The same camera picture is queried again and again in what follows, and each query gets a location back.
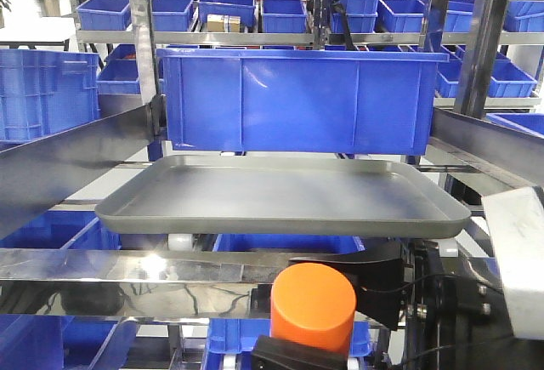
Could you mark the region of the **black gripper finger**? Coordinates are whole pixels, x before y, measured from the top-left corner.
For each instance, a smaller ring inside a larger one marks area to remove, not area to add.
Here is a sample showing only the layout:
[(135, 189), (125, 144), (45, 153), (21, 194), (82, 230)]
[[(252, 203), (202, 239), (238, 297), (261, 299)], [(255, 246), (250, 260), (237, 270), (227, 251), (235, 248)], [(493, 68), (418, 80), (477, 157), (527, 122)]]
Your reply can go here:
[(261, 335), (251, 353), (251, 369), (346, 370), (348, 359), (341, 354)]

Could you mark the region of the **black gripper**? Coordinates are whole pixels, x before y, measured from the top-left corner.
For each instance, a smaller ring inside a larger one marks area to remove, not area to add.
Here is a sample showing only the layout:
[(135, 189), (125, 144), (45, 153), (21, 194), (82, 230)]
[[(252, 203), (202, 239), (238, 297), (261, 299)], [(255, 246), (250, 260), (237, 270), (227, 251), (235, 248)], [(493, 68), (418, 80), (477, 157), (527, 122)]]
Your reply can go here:
[[(517, 339), (493, 258), (460, 253), (443, 258), (436, 242), (408, 243), (415, 284), (410, 287), (401, 369), (541, 369), (543, 343)], [(391, 331), (399, 328), (404, 247), (385, 242), (346, 254), (294, 257), (348, 278), (356, 310)]]

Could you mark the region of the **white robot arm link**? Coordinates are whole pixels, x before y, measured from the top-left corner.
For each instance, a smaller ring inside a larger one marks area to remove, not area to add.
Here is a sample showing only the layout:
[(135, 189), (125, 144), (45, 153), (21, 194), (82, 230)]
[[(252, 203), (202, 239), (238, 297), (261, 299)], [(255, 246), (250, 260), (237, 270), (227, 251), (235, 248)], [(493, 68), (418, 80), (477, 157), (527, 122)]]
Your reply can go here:
[(485, 196), (485, 219), (518, 339), (543, 339), (543, 189)]

